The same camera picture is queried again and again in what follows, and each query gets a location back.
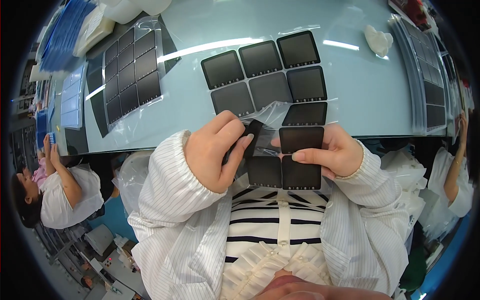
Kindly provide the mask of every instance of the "fingernail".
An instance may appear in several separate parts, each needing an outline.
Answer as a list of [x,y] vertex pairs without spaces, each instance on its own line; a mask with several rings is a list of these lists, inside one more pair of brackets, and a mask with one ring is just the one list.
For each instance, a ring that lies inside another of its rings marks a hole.
[[304,161],[305,160],[305,153],[303,152],[295,152],[292,154],[293,161]]

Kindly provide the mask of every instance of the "pink sleeve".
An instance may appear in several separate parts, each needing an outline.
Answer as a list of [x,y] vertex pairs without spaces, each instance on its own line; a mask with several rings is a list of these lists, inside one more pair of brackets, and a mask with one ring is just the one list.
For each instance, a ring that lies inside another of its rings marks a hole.
[[32,181],[36,182],[38,186],[42,185],[47,179],[46,164],[46,158],[44,157],[38,161],[38,169],[33,172]]

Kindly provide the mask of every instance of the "white striped lab coat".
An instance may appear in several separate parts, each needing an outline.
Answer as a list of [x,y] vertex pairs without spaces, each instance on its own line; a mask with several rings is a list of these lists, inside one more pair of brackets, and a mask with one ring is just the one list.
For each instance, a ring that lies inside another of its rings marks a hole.
[[[133,257],[155,300],[220,295],[232,199],[192,174],[183,153],[189,135],[179,132],[153,152],[140,211],[128,218],[139,240]],[[319,235],[334,285],[392,295],[408,264],[408,213],[397,203],[399,184],[378,156],[363,152],[357,172],[335,179]]]

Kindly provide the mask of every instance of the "cardboard box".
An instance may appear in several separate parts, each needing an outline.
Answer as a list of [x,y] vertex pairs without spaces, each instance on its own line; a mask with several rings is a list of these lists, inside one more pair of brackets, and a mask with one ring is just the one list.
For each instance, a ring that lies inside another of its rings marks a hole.
[[128,240],[128,242],[126,242],[125,245],[123,245],[122,250],[125,252],[125,255],[127,257],[132,256],[132,249],[133,247],[135,247],[136,244],[137,243],[135,243],[134,241]]

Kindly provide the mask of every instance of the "white cloth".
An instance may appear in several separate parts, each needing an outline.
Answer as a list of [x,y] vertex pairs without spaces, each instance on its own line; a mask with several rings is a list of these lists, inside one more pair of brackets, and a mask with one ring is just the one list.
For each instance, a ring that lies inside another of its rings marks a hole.
[[[432,174],[428,180],[428,189],[444,199],[447,199],[444,183],[454,158],[445,148],[441,147],[438,149],[433,161]],[[462,218],[472,208],[473,199],[473,185],[468,182],[467,159],[465,157],[460,164],[460,173],[456,184],[458,186],[458,194],[448,208],[457,217]]]
[[393,37],[390,33],[376,31],[371,25],[365,27],[365,39],[370,49],[380,57],[388,53],[388,49],[393,44]]
[[78,185],[82,188],[82,198],[72,209],[63,191],[60,175],[57,172],[48,176],[40,186],[43,202],[40,219],[44,226],[64,229],[87,219],[103,204],[100,193],[100,178],[88,165],[69,168]]
[[[150,157],[149,174],[130,214],[132,249],[152,299],[218,299],[232,199],[206,189],[190,171],[182,131]],[[357,172],[337,178],[319,238],[332,283],[392,295],[408,264],[408,213],[400,186],[363,147]]]

